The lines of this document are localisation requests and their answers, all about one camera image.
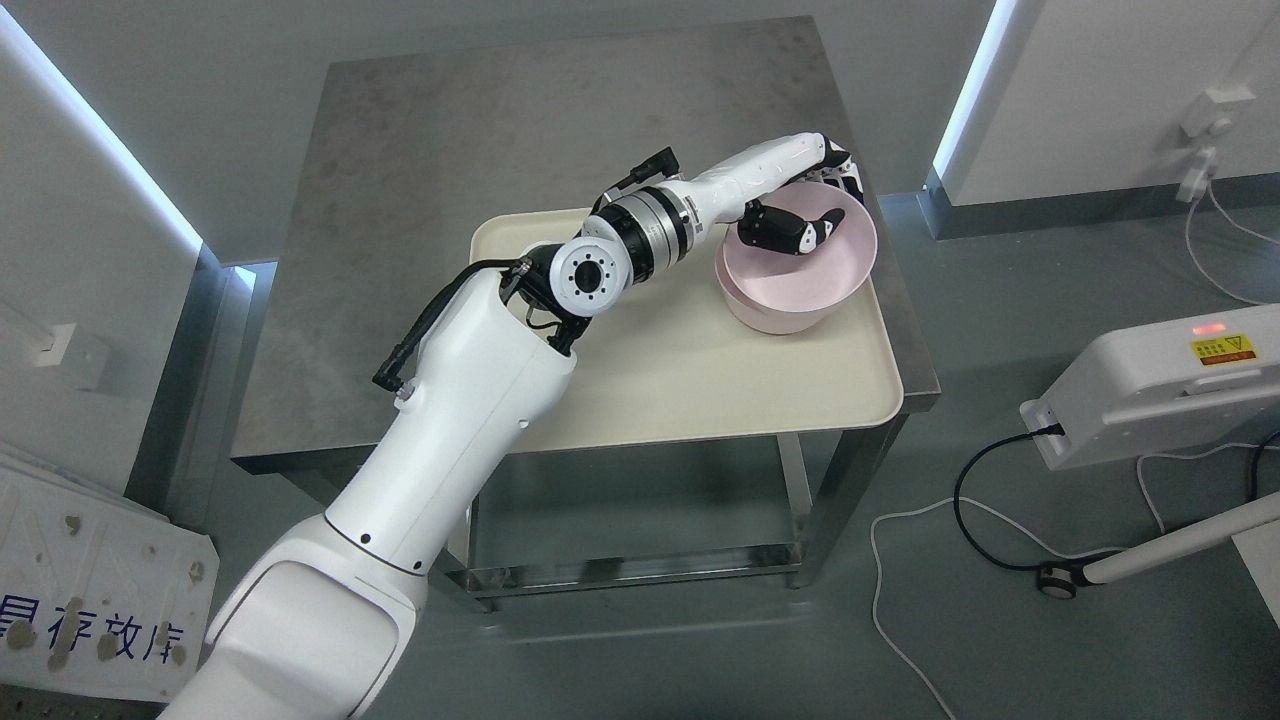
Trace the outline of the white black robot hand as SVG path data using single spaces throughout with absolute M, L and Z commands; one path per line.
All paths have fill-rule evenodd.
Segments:
M 669 188 L 696 232 L 727 225 L 744 246 L 790 258 L 813 255 L 867 208 L 860 167 L 820 132 L 755 143 Z

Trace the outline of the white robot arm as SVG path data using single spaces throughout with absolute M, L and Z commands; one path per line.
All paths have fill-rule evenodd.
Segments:
M 210 624 L 204 666 L 165 719 L 357 719 L 413 635 L 428 573 L 518 436 L 563 395 L 564 318 L 549 345 L 506 306 L 540 290 L 531 258 L 466 266 L 375 375 L 397 418 L 324 512 L 292 527 Z

